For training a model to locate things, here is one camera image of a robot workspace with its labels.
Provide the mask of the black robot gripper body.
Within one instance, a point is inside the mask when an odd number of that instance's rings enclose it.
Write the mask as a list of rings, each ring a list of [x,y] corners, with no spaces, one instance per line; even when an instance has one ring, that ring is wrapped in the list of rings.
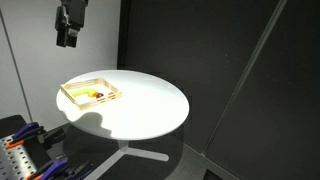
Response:
[[[60,0],[57,7],[55,29],[66,30],[71,37],[77,37],[84,26],[85,10],[88,0]]]

